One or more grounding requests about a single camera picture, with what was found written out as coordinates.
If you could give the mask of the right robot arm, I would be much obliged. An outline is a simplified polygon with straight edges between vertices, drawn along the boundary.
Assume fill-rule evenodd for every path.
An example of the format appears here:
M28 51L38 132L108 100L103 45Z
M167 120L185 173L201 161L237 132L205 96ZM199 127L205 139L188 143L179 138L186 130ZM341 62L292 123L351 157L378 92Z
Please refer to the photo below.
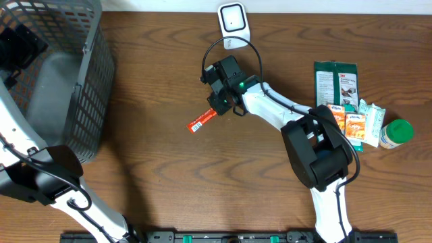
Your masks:
M312 195L318 236L324 242L347 242L352 227L344 186L353 156L330 109L285 98L261 77L247 76L232 55L203 67L200 79L210 85L208 102L218 115L240 107L281 132L290 165Z

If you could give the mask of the orange white tissue pack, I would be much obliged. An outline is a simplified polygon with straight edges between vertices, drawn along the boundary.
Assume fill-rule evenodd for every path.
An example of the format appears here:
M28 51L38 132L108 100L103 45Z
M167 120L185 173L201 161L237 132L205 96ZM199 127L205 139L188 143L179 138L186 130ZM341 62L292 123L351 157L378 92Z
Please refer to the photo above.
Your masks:
M347 114L345 120L345 136L351 140L365 139L366 117L363 114Z

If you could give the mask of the green 3M package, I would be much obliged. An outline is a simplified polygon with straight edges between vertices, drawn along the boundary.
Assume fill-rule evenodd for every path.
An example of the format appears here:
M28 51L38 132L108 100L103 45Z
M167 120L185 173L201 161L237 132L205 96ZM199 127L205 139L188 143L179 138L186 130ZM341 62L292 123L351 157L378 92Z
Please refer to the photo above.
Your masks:
M315 106L339 105L348 113L359 106L358 71L355 63L314 62Z

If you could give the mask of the red snack packet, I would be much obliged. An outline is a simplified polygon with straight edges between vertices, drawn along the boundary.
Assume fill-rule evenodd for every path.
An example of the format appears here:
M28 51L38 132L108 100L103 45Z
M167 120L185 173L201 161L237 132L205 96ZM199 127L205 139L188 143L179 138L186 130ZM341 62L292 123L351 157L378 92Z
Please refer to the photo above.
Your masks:
M187 128L192 134L194 134L200 127L202 127L204 124L206 124L209 120L211 120L216 115L217 112L213 108L210 108L209 110L205 111L202 115L200 115L198 118L196 118L194 121L190 122L187 125Z

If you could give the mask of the green lid seasoning jar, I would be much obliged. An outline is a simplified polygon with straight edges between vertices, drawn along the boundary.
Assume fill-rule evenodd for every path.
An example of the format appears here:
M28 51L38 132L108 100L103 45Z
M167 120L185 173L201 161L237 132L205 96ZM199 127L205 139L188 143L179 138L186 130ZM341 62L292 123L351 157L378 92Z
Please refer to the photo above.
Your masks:
M379 146L394 149L414 137L414 128L405 119L396 119L382 127L379 135Z

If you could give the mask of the white toilet wipes pack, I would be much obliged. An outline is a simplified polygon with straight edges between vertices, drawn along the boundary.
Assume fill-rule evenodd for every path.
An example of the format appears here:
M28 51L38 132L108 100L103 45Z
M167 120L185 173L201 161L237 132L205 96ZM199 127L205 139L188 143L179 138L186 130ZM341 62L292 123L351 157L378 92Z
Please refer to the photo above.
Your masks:
M378 147L385 109L376 106L374 103L368 105L364 99L361 99L358 112L365 116L364 142L373 147Z

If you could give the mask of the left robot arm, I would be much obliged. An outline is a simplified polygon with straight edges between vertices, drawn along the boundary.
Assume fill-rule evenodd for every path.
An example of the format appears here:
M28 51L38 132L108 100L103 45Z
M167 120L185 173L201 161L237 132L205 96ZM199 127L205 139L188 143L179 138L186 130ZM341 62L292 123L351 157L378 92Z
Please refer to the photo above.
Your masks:
M1 193L67 213L97 242L142 236L84 180L115 66L98 25L18 22L1 31Z

